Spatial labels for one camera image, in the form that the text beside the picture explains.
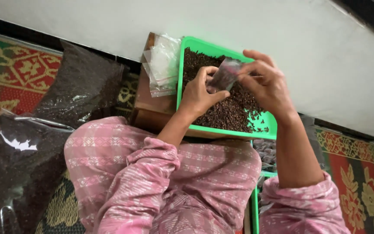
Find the left hand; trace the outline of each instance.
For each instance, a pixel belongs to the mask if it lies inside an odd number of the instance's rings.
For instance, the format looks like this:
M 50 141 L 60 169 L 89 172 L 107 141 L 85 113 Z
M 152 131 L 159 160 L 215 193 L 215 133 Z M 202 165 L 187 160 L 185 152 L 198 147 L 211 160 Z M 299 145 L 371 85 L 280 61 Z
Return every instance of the left hand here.
M 206 91 L 206 81 L 212 79 L 208 74 L 217 72 L 218 68 L 209 66 L 200 68 L 194 80 L 187 83 L 177 112 L 183 112 L 194 121 L 217 102 L 230 96 L 223 90 L 215 94 Z

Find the hand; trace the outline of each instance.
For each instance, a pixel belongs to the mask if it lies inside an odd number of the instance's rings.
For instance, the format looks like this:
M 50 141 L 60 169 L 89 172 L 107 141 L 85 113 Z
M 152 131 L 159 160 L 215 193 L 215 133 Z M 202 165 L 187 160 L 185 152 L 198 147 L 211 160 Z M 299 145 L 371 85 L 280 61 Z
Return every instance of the hand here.
M 248 88 L 261 107 L 269 111 L 279 122 L 286 122 L 297 112 L 291 102 L 285 76 L 272 59 L 254 50 L 244 50 L 243 55 L 255 61 L 246 63 L 239 71 L 239 82 Z M 256 71 L 262 76 L 252 77 Z
M 183 112 L 192 118 L 192 121 L 206 113 L 217 102 L 230 96 L 226 90 L 209 94 L 206 91 L 206 81 L 212 79 L 208 74 L 217 72 L 217 67 L 202 67 L 194 80 L 187 83 L 177 112 Z

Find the green plastic tray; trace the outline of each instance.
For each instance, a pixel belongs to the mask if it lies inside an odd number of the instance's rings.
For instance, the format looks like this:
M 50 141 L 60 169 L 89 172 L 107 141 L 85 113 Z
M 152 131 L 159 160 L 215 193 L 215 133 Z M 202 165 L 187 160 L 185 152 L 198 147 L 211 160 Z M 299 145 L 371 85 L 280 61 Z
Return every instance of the green plastic tray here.
M 265 177 L 274 177 L 277 176 L 277 173 L 273 172 L 261 172 L 261 175 Z M 251 194 L 251 201 L 252 201 L 252 227 L 253 227 L 253 234 L 259 234 L 259 215 L 258 215 L 258 188 L 255 188 Z
M 195 37 L 185 37 L 181 42 L 181 51 L 180 51 L 180 67 L 179 67 L 179 74 L 178 74 L 178 90 L 177 90 L 177 109 L 181 101 L 182 95 L 182 82 L 183 82 L 183 67 L 184 67 L 184 49 L 190 48 L 192 51 L 197 51 L 204 53 L 208 56 L 229 56 L 234 59 L 239 59 L 242 62 L 252 62 L 253 60 L 243 56 L 241 53 L 225 49 L 221 46 L 211 44 L 209 42 L 205 42 L 203 40 L 197 39 Z M 251 113 L 249 114 L 249 126 L 253 123 L 255 125 L 253 133 L 247 132 L 237 132 L 237 131 L 230 131 L 230 130 L 223 130 L 211 127 L 201 127 L 198 125 L 190 125 L 190 129 L 200 130 L 205 132 L 214 132 L 226 135 L 233 135 L 233 136 L 242 136 L 242 137 L 254 137 L 254 138 L 265 138 L 265 139 L 273 139 L 276 140 L 276 131 L 277 131 L 277 124 L 276 120 L 273 115 L 269 112 L 261 113 L 259 120 L 252 120 Z M 265 127 L 269 128 L 268 132 L 256 132 L 257 128 L 264 129 Z

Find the sleeve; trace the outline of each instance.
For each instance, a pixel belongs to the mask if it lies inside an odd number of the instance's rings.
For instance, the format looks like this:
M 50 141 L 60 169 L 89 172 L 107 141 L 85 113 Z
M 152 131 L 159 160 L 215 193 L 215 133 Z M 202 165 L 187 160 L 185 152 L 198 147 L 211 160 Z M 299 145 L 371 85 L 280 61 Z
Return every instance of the sleeve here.
M 127 157 L 114 178 L 101 215 L 99 234 L 146 234 L 160 211 L 170 174 L 180 167 L 177 148 L 147 137 L 145 146 Z
M 324 172 L 316 185 L 280 189 L 278 177 L 265 181 L 261 198 L 273 206 L 260 215 L 262 233 L 350 233 L 340 208 L 339 192 Z

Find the white wall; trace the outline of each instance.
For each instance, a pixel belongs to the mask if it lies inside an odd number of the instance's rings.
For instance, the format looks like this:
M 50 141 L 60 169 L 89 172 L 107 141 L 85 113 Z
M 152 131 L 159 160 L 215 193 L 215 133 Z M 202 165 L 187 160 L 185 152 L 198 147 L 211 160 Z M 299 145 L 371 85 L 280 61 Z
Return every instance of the white wall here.
M 133 60 L 150 31 L 257 49 L 299 112 L 374 136 L 374 34 L 329 0 L 0 0 L 0 19 Z

